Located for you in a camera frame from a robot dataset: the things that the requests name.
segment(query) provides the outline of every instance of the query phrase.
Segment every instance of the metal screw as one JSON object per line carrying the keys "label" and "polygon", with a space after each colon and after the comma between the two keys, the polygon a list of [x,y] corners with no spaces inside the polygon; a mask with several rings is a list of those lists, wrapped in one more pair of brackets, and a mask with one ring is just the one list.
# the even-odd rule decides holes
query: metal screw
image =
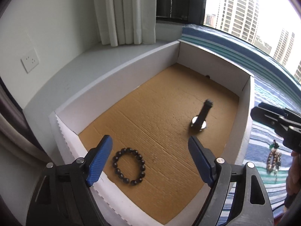
{"label": "metal screw", "polygon": [[81,164],[85,161],[85,159],[83,157],[79,157],[76,159],[76,163]]}
{"label": "metal screw", "polygon": [[252,162],[248,162],[246,165],[248,167],[250,167],[250,168],[254,168],[255,167],[254,163],[252,163]]}
{"label": "metal screw", "polygon": [[219,163],[219,164],[223,164],[225,162],[225,160],[221,157],[217,158],[216,161]]}
{"label": "metal screw", "polygon": [[47,168],[51,168],[53,167],[53,163],[52,162],[49,162],[47,165],[46,165]]}

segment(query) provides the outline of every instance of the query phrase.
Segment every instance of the black bead bracelet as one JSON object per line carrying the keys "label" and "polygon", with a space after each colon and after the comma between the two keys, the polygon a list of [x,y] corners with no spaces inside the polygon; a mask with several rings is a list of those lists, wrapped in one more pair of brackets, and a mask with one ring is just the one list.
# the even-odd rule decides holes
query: black bead bracelet
{"label": "black bead bracelet", "polygon": [[[121,170],[118,168],[117,161],[119,161],[119,158],[125,154],[125,153],[131,153],[134,156],[136,156],[136,159],[140,163],[140,170],[139,177],[136,180],[130,180],[127,177],[124,177],[124,174],[121,172]],[[124,183],[130,183],[131,185],[137,185],[138,183],[141,183],[143,181],[142,178],[145,177],[145,160],[143,160],[143,157],[137,150],[133,150],[132,148],[123,148],[120,151],[116,152],[116,155],[113,157],[113,164],[112,166],[115,168],[115,174],[118,175],[118,177],[124,182]]]}

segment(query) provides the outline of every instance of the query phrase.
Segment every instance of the electrical socket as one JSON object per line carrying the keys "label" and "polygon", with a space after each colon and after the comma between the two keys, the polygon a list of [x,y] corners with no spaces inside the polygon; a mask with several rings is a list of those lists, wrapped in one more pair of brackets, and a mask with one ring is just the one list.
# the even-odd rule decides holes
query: electrical socket
{"label": "electrical socket", "polygon": [[39,64],[37,53],[34,49],[30,50],[26,55],[21,58],[24,68],[29,73],[34,67]]}

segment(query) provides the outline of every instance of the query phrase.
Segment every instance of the blue striped fabric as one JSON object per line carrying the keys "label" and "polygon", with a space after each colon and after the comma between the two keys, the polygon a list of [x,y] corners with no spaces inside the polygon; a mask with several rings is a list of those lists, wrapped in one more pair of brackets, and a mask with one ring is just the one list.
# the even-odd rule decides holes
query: blue striped fabric
{"label": "blue striped fabric", "polygon": [[[296,84],[293,77],[279,67],[277,62],[268,58],[265,53],[260,52],[240,39],[233,38],[231,35],[225,35],[223,32],[206,27],[196,27],[195,25],[193,27],[184,26],[181,39],[208,48],[252,72],[255,81],[255,105],[265,102],[281,108],[287,107],[301,113],[301,105],[297,104],[300,103],[300,85]],[[255,51],[255,56],[252,53],[243,54],[246,49]],[[269,146],[273,140],[279,143],[279,149],[282,153],[282,167],[277,174],[277,181],[274,173],[267,174],[266,172],[266,160],[270,153]],[[267,190],[272,208],[283,204],[286,198],[285,181],[288,169],[292,163],[291,150],[284,147],[282,142],[283,139],[277,136],[272,129],[253,122],[249,144],[243,161],[243,164],[251,161],[256,165]],[[227,196],[217,225],[227,221],[234,191],[235,185]],[[283,207],[275,210],[274,216],[278,216],[282,211]]]}

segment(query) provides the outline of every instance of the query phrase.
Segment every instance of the white wall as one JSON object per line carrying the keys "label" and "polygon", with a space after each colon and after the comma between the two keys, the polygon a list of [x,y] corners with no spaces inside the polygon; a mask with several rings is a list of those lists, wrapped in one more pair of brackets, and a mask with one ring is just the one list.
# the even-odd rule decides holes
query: white wall
{"label": "white wall", "polygon": [[[0,19],[0,76],[24,108],[98,34],[93,0],[12,0]],[[40,64],[27,74],[21,57],[32,48]]]}

